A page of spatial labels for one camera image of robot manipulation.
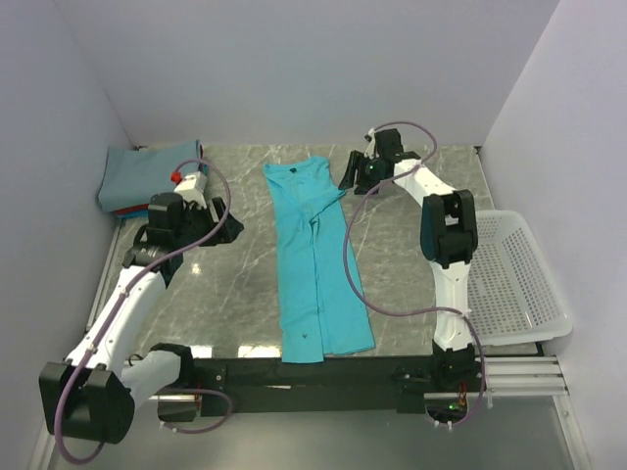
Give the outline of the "folded teal t shirt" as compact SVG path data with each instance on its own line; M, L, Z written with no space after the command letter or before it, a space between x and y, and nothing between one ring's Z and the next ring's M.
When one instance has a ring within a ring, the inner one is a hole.
M208 177L209 170L208 170L208 168L204 164L198 164L193 171L202 171ZM134 218L134 217L138 217L140 215L143 215L143 214L147 213L148 206L149 206L149 204L146 203L146 204L140 204L140 205L136 205L136 206L131 206L131 207L127 207L127 208L114 210L114 215L116 217L118 217L118 218ZM208 207L208 203L206 202L206 205L204 207L201 207L201 206L199 206L199 207L201 209L206 209Z

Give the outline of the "folded red t shirt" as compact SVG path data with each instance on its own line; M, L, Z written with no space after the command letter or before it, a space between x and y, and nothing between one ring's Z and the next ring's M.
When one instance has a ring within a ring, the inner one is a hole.
M202 164L177 171L164 164L151 164L146 169L136 166L115 178L107 194L102 195L101 205L119 217L135 217L148 210L154 196L172 192L181 196L184 202L205 209L207 183L208 170Z

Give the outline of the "turquoise polo shirt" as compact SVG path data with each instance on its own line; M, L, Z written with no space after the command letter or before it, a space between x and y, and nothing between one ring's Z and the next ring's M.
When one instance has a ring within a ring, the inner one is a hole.
M354 252L344 242L345 193L328 159L265 164L263 172L275 219L283 361L318 363L373 349Z

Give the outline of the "aluminium frame rail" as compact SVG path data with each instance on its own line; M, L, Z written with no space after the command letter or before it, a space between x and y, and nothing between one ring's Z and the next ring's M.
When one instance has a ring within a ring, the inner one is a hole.
M488 357L488 393L493 397L560 397L569 390L555 356Z

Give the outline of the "folded grey-blue t shirt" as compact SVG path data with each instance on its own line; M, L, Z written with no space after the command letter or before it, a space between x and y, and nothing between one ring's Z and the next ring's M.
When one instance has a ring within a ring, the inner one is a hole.
M202 156L199 140L152 150L110 147L98 193L100 208L103 212L145 210L154 195L174 189L170 176L181 162Z

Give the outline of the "black base beam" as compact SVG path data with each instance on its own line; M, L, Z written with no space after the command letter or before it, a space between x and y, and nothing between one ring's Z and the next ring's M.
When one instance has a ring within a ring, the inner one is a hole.
M478 358L469 365L433 356L330 358L317 364L288 364L280 358L197 358L189 385L158 391L163 400L194 405L202 417L219 417L227 403L236 413L394 410L424 414L427 397L456 397L484 388Z

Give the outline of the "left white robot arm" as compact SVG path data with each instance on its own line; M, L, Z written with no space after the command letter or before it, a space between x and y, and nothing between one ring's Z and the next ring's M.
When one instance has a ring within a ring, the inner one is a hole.
M148 219L135 234L121 263L114 292L79 344L60 362L48 362L38 383L48 432L117 444L127 434L136 409L157 392L176 394L196 382L188 346L158 343L136 366L126 359L156 301L197 247L233 242L243 225L230 213L230 200L209 206L175 192L155 195Z

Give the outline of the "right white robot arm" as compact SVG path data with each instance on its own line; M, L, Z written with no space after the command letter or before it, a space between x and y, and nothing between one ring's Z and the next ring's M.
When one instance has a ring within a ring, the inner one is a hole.
M450 391L474 378L480 366L468 300L469 270L478 247L474 197L426 166L436 148L424 158L406 150L395 126L393 121L368 131L366 149L350 154L340 187L367 199L394 183L420 206L420 249L431 266L436 294L435 305L427 309L437 315L430 381Z

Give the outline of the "white plastic basket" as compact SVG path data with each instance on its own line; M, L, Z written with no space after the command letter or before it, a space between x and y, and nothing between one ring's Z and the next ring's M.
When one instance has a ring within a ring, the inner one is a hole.
M479 211L476 221L468 302L481 343L509 346L569 335L569 307L525 219L490 210Z

